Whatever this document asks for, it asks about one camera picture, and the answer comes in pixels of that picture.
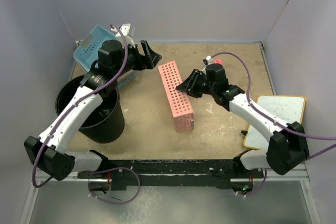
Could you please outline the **pink plastic basket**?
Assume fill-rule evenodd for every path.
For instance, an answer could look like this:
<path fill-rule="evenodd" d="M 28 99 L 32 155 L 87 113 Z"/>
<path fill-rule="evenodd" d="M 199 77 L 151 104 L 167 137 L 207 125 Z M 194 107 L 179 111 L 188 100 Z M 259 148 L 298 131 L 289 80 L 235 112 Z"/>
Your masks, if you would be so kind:
<path fill-rule="evenodd" d="M 176 87 L 182 83 L 177 64 L 174 60 L 158 66 L 166 97 L 172 112 L 177 132 L 194 129 L 194 111 L 187 95 L 177 91 Z"/>

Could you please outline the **light blue plastic basket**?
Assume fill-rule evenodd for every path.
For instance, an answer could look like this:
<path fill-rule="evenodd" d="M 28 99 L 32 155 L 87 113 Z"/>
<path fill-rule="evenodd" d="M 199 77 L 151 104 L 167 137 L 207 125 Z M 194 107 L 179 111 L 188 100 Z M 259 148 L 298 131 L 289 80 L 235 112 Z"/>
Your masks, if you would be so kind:
<path fill-rule="evenodd" d="M 98 50 L 106 40 L 115 40 L 114 34 L 96 25 L 73 53 L 75 61 L 88 72 L 92 63 L 98 59 Z"/>

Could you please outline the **large black bucket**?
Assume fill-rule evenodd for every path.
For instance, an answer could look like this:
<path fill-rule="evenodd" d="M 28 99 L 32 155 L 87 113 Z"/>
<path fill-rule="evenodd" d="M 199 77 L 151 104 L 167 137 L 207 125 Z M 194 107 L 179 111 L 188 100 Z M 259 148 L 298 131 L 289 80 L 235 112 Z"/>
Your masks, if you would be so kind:
<path fill-rule="evenodd" d="M 60 114 L 75 95 L 83 75 L 67 82 L 59 91 L 55 109 Z M 79 128 L 79 132 L 96 143 L 107 144 L 119 138 L 124 130 L 125 120 L 120 105 L 120 93 L 116 88 L 97 107 Z"/>

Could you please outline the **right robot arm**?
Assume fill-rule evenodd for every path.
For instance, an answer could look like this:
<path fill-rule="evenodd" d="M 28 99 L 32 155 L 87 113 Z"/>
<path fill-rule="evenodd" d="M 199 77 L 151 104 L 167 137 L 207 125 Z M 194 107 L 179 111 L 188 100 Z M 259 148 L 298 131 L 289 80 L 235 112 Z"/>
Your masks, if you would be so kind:
<path fill-rule="evenodd" d="M 246 177 L 257 168 L 284 175 L 310 157 L 303 126 L 273 116 L 243 89 L 229 84 L 222 65 L 208 65 L 205 71 L 194 69 L 176 90 L 194 98 L 211 95 L 218 105 L 244 119 L 268 142 L 265 150 L 245 151 L 234 158 L 233 170 L 238 177 Z"/>

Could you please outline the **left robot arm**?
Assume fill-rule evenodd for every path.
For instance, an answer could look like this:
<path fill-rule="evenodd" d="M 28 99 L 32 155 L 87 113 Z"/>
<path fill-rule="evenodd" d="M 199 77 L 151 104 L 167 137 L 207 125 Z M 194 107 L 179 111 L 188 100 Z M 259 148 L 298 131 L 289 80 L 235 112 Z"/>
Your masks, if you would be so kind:
<path fill-rule="evenodd" d="M 79 87 L 65 109 L 48 129 L 39 137 L 29 136 L 24 142 L 28 157 L 33 164 L 32 177 L 40 169 L 51 178 L 63 180 L 71 172 L 90 171 L 96 178 L 108 172 L 107 163 L 92 151 L 67 154 L 74 134 L 88 117 L 110 96 L 117 92 L 117 79 L 130 70 L 154 69 L 162 59 L 154 52 L 147 41 L 141 41 L 144 51 L 140 54 L 137 46 L 117 40 L 105 41 L 98 50 L 95 60 L 79 83 Z"/>

